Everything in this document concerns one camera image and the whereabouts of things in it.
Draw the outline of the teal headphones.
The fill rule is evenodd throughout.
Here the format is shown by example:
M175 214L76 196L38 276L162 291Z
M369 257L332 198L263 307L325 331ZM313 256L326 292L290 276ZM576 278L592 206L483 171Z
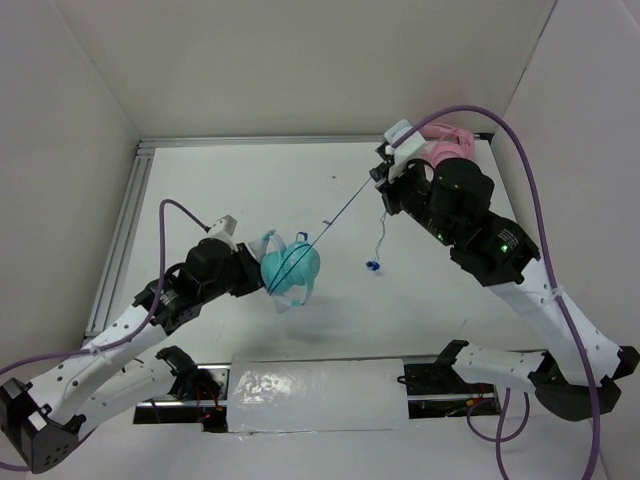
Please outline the teal headphones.
M321 258L306 232L298 232L295 240L286 244L276 230L270 230L248 247L259 263L264 289L278 314L309 302Z

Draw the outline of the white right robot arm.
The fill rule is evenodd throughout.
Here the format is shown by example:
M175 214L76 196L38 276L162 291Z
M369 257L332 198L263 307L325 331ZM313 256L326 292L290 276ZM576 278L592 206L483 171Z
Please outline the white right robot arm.
M507 303L539 336L541 351L492 350L453 340L438 355L436 379L448 392L468 383L491 383L532 393L551 413L568 421L606 414L617 404L616 382L639 364L632 346L600 333L551 279L535 242L514 221L490 210L493 180L472 161L451 158L433 173L412 159L402 167L387 160L370 176L391 215L407 213L479 284Z

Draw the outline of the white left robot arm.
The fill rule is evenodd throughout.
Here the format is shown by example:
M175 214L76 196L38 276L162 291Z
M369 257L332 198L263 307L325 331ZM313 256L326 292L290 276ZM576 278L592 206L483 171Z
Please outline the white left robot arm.
M1 430L34 474L59 465L100 424L156 396L189 397L213 378L177 346L162 341L224 295L264 286L263 240L233 243L219 234L201 240L186 259L150 282L82 354L27 382L1 387Z

